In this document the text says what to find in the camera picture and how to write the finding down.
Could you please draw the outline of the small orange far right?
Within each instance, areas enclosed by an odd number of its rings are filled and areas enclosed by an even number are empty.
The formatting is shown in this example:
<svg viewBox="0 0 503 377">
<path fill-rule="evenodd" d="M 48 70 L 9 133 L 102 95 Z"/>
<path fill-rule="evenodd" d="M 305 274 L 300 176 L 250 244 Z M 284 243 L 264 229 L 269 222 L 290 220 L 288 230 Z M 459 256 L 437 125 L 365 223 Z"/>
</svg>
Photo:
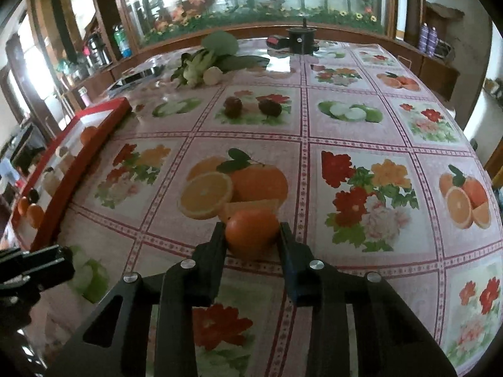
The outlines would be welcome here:
<svg viewBox="0 0 503 377">
<path fill-rule="evenodd" d="M 27 210 L 30 207 L 30 201 L 28 197 L 22 197 L 18 203 L 17 203 L 17 211 L 21 217 L 25 216 L 27 213 Z"/>
</svg>

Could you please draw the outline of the dark passion fruit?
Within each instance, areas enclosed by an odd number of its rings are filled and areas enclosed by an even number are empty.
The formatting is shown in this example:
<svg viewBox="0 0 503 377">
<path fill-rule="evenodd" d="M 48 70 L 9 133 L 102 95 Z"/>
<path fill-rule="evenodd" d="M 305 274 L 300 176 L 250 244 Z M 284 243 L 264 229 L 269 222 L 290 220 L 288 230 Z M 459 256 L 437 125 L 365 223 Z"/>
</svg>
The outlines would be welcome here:
<svg viewBox="0 0 503 377">
<path fill-rule="evenodd" d="M 281 104 L 271 99 L 260 100 L 258 108 L 266 117 L 278 117 L 282 113 Z"/>
<path fill-rule="evenodd" d="M 40 196 L 39 196 L 39 193 L 36 189 L 34 188 L 31 188 L 27 194 L 27 198 L 28 198 L 28 201 L 30 203 L 35 203 L 37 204 L 39 199 L 40 199 Z"/>
</svg>

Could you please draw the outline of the white yam piece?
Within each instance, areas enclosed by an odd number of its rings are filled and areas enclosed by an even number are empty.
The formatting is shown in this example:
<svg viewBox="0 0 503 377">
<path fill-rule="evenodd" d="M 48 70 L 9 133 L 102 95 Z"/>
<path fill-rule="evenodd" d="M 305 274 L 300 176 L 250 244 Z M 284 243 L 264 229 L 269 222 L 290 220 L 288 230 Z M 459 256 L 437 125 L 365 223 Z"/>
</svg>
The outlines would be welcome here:
<svg viewBox="0 0 503 377">
<path fill-rule="evenodd" d="M 42 186 L 51 197 L 55 196 L 60 184 L 61 180 L 54 169 L 48 169 L 43 173 Z"/>
<path fill-rule="evenodd" d="M 66 152 L 63 156 L 61 156 L 61 160 L 58 163 L 58 169 L 61 171 L 62 174 L 67 174 L 74 160 L 75 157 L 69 151 Z"/>
</svg>

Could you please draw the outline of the red rimmed white tray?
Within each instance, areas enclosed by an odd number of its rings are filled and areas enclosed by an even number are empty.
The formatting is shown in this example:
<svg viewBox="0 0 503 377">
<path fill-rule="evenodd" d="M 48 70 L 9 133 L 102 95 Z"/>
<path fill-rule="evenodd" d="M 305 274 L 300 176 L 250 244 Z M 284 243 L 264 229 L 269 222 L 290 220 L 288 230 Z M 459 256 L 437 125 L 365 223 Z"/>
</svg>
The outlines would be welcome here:
<svg viewBox="0 0 503 377">
<path fill-rule="evenodd" d="M 117 98 L 79 112 L 50 143 L 21 191 L 39 195 L 36 209 L 9 218 L 1 237 L 1 248 L 20 247 L 36 251 L 55 242 L 67 205 L 86 171 L 119 124 L 132 112 L 126 98 Z"/>
</svg>

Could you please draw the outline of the floral fruit print tablecloth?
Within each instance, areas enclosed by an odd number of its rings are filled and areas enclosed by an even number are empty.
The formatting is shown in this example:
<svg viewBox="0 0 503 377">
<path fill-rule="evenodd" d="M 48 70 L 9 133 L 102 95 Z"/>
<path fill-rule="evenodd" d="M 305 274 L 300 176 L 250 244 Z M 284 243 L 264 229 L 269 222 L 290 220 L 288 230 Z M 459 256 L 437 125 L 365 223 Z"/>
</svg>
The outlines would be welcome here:
<svg viewBox="0 0 503 377">
<path fill-rule="evenodd" d="M 75 192 L 58 240 L 76 273 L 43 294 L 27 336 L 53 360 L 127 271 L 190 256 L 237 209 L 271 206 L 315 257 L 382 274 L 460 376 L 502 323 L 502 223 L 491 181 L 447 110 L 376 45 L 323 43 L 264 69 L 127 93 L 132 112 Z M 240 98 L 240 117 L 224 101 Z M 258 108 L 281 104 L 278 117 Z"/>
</svg>

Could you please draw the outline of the pink thermos bottle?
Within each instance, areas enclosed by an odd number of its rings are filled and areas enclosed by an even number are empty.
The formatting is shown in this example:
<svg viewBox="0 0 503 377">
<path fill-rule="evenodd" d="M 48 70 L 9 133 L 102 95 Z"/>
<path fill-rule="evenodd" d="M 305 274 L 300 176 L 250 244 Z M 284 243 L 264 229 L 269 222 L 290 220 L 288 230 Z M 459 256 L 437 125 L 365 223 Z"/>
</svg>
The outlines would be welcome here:
<svg viewBox="0 0 503 377">
<path fill-rule="evenodd" d="M 82 102 L 84 103 L 84 106 L 89 107 L 92 101 L 90 100 L 87 89 L 85 87 L 81 87 L 78 89 L 78 93 Z"/>
</svg>

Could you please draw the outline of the green plastic bottle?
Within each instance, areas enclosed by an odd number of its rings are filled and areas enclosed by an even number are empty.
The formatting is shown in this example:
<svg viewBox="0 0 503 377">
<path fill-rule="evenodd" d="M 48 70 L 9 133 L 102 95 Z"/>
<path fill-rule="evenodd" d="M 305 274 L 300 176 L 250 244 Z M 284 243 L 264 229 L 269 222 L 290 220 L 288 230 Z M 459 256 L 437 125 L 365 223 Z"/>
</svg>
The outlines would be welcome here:
<svg viewBox="0 0 503 377">
<path fill-rule="evenodd" d="M 119 47 L 119 51 L 124 58 L 129 58 L 132 55 L 128 38 L 126 37 L 123 25 L 117 24 L 113 27 L 114 39 Z"/>
</svg>

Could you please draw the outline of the brownish passion fruit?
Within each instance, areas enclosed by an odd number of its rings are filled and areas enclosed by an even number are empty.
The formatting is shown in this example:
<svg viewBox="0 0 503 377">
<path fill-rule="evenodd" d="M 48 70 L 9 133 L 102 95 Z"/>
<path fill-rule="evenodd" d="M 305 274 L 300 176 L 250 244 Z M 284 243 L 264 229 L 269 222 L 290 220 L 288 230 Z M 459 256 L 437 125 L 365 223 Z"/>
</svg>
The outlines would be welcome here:
<svg viewBox="0 0 503 377">
<path fill-rule="evenodd" d="M 240 98 L 230 96 L 224 101 L 224 115 L 230 119 L 240 117 L 243 110 L 243 104 Z"/>
</svg>

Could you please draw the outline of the small white round piece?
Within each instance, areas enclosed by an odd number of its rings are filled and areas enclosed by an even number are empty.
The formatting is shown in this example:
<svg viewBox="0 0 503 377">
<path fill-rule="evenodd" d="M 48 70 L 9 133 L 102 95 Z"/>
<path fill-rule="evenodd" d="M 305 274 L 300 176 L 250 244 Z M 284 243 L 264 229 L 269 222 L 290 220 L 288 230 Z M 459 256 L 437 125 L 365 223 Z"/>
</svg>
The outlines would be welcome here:
<svg viewBox="0 0 503 377">
<path fill-rule="evenodd" d="M 206 69 L 203 74 L 203 82 L 207 86 L 217 85 L 222 79 L 223 72 L 217 66 L 212 66 Z"/>
</svg>

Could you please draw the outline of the green cucumber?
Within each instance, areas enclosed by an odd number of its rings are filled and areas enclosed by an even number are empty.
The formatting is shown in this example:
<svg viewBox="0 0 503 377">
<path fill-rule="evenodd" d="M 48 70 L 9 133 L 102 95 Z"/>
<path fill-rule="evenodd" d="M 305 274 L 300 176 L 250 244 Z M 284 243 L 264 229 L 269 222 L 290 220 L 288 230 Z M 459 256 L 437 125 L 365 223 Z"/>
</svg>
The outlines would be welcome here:
<svg viewBox="0 0 503 377">
<path fill-rule="evenodd" d="M 251 68 L 266 68 L 269 59 L 258 55 L 227 55 L 216 62 L 224 73 Z"/>
</svg>

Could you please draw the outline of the green leafy bok choy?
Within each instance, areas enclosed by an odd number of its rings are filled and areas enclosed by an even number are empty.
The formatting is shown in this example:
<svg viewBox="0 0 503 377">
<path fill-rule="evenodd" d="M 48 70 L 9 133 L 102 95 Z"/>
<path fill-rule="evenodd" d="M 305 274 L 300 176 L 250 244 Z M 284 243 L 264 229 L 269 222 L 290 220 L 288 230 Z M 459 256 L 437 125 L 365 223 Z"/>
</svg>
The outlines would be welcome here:
<svg viewBox="0 0 503 377">
<path fill-rule="evenodd" d="M 239 49 L 238 40 L 226 31 L 214 31 L 205 36 L 201 48 L 195 53 L 183 53 L 181 63 L 171 74 L 170 80 L 177 81 L 178 86 L 195 88 L 204 82 L 204 74 L 216 65 L 218 60 L 236 55 Z"/>
</svg>

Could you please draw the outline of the black pot on table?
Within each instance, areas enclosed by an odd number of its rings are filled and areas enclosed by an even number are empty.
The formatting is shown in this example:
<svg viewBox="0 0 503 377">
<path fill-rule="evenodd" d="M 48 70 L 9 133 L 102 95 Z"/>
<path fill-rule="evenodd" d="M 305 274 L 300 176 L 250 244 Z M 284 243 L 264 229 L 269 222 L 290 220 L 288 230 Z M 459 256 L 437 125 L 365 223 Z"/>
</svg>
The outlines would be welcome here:
<svg viewBox="0 0 503 377">
<path fill-rule="evenodd" d="M 315 31 L 303 18 L 302 25 L 287 29 L 290 52 L 296 55 L 313 55 L 316 49 Z"/>
</svg>

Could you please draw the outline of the red black box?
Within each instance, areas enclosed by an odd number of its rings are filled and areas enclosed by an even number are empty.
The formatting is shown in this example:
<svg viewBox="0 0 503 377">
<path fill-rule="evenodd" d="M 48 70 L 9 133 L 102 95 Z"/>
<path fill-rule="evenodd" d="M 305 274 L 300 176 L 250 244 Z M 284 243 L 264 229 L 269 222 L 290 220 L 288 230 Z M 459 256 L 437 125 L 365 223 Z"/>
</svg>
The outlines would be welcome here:
<svg viewBox="0 0 503 377">
<path fill-rule="evenodd" d="M 271 49 L 288 49 L 290 47 L 290 41 L 288 37 L 271 35 L 266 38 L 266 44 Z"/>
</svg>

